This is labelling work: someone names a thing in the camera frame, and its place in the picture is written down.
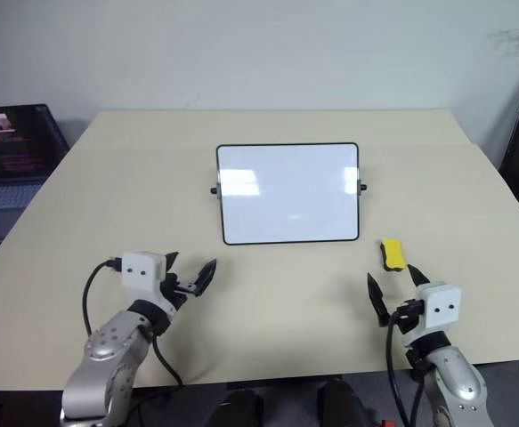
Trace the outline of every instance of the white wall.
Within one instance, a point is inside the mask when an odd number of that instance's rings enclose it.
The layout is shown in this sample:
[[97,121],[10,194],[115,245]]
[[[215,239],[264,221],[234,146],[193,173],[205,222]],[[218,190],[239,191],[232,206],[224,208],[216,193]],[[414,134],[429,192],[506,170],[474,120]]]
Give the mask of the white wall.
[[451,108],[498,163],[519,108],[519,0],[0,0],[0,104]]

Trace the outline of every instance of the laptop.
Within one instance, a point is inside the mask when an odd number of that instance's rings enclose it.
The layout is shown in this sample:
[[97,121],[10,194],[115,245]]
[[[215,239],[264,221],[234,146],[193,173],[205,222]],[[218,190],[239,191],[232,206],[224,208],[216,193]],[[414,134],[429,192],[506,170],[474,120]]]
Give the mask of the laptop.
[[68,151],[45,104],[0,107],[0,241]]

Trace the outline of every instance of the floor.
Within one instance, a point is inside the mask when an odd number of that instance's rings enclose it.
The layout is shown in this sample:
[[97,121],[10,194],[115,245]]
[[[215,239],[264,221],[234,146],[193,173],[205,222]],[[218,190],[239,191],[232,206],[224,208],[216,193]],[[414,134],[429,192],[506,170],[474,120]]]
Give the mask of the floor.
[[[479,366],[486,380],[488,409],[495,427],[519,426],[519,361]],[[384,372],[342,375],[374,414],[376,421],[396,421],[401,425]],[[407,372],[398,374],[401,394],[410,406],[416,389]],[[239,387],[251,388],[264,398],[265,427],[318,425],[316,390],[326,378],[304,378],[249,384],[206,384],[186,386],[171,396],[148,400],[142,405],[146,427],[203,426],[214,409]],[[136,391],[136,399],[149,391]],[[0,427],[59,425],[60,391],[0,391]],[[139,426],[133,416],[129,427]],[[420,407],[418,426],[432,425],[426,399]]]

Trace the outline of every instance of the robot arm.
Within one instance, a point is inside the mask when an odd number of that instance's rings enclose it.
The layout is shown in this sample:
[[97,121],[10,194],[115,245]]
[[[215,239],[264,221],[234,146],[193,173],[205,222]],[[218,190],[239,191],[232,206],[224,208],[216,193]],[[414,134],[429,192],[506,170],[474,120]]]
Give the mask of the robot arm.
[[485,381],[445,334],[458,321],[460,289],[441,281],[430,282],[415,267],[408,268],[417,297],[406,301],[391,317],[376,280],[368,274],[369,297],[380,326],[392,319],[403,333],[403,345],[409,349],[406,357],[424,375],[435,426],[492,427]]
[[169,273],[177,253],[127,253],[122,280],[133,304],[87,339],[78,369],[61,399],[61,426],[107,427],[125,422],[140,364],[154,336],[163,334],[186,294],[200,296],[215,273],[209,262],[193,283]]

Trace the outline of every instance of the tabletop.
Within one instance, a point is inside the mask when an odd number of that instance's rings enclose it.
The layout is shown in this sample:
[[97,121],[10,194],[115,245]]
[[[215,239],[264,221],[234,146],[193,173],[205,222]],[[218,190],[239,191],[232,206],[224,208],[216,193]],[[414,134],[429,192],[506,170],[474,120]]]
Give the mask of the tabletop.
[[[216,145],[325,141],[360,146],[360,238],[227,246],[209,194]],[[519,204],[449,112],[101,113],[0,246],[0,390],[65,386],[85,344],[85,281],[125,251],[179,251],[185,280],[217,258],[206,293],[159,340],[186,383],[385,369],[366,273],[390,309],[415,288],[382,269],[381,238],[462,288],[449,337],[472,363],[519,359]],[[118,273],[102,271],[93,326],[127,304]],[[172,383],[150,353],[135,385]]]

